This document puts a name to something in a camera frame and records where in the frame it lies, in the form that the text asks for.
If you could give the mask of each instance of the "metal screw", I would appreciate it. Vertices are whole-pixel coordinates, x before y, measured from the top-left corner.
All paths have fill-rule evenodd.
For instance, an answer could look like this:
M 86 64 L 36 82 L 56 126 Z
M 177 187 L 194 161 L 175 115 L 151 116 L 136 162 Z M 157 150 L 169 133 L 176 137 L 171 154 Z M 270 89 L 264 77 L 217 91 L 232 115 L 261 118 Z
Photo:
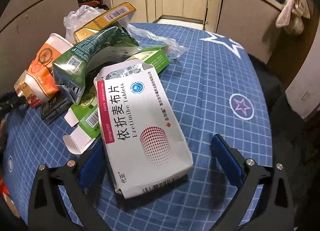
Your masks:
M 277 164 L 276 166 L 277 166 L 277 168 L 278 168 L 279 170 L 282 170 L 282 169 L 283 169 L 283 165 L 282 165 L 282 164 Z
M 247 162 L 247 165 L 249 166 L 253 166 L 255 164 L 254 160 L 252 159 L 247 159 L 246 162 Z
M 72 166 L 74 166 L 75 164 L 76 164 L 76 162 L 75 162 L 74 160 L 70 160 L 70 161 L 67 162 L 67 165 L 68 165 L 69 167 L 72 167 Z
M 45 169 L 45 164 L 40 164 L 38 169 L 39 171 L 43 171 Z

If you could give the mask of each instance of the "green plastic package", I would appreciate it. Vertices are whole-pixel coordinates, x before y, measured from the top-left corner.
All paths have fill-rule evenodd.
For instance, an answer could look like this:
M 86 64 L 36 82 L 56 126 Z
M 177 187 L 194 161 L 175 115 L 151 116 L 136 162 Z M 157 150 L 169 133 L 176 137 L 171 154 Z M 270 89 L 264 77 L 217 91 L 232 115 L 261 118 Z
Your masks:
M 54 82 L 75 104 L 85 90 L 86 75 L 107 62 L 122 62 L 137 53 L 138 42 L 123 27 L 104 29 L 63 53 L 52 63 Z

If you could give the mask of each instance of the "pink star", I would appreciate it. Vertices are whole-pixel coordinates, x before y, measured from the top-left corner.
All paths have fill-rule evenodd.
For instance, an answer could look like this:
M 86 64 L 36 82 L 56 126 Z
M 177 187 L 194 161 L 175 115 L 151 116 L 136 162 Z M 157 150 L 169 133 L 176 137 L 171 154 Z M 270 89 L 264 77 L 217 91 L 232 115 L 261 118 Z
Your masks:
M 247 109 L 251 109 L 250 107 L 248 107 L 245 103 L 244 103 L 244 98 L 242 98 L 241 101 L 238 101 L 237 99 L 233 99 L 236 103 L 237 103 L 237 107 L 235 108 L 235 110 L 241 110 L 245 116 L 247 116 Z

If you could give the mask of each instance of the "blue tablecloth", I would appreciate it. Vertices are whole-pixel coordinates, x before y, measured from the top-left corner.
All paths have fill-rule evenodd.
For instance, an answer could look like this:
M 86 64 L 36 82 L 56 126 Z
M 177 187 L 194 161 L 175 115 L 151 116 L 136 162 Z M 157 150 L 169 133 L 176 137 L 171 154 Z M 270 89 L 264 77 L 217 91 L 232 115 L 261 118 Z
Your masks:
M 96 209 L 116 231 L 208 230 L 236 192 L 211 155 L 212 135 L 220 133 L 245 158 L 272 165 L 270 124 L 259 80 L 243 47 L 227 37 L 182 26 L 135 26 L 174 38 L 188 48 L 179 59 L 171 60 L 159 77 L 188 141 L 195 168 L 188 175 L 188 182 L 152 196 L 142 195 L 131 200 L 130 205 L 115 195 L 106 174 Z M 150 39 L 140 40 L 155 44 Z M 62 141 L 63 135 L 72 132 L 63 116 L 47 126 L 39 114 L 39 109 L 20 108 L 8 118 L 4 177 L 26 222 L 38 165 L 62 166 L 75 157 Z M 61 192 L 72 220 L 79 223 L 68 196 L 63 189 Z M 242 223 L 250 219 L 260 192 L 261 187 Z

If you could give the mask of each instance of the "blue gripper pad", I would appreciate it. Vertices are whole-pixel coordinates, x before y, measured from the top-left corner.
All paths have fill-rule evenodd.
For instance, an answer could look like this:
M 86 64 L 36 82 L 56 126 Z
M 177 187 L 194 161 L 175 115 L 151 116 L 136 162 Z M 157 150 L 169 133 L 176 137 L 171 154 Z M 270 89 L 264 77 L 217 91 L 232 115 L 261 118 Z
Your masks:
M 106 156 L 101 142 L 80 170 L 79 187 L 87 188 L 91 186 L 102 167 L 106 167 Z
M 228 146 L 225 140 L 219 134 L 216 134 L 211 140 L 211 151 L 219 161 L 230 184 L 241 188 L 243 185 L 243 170 L 226 145 Z

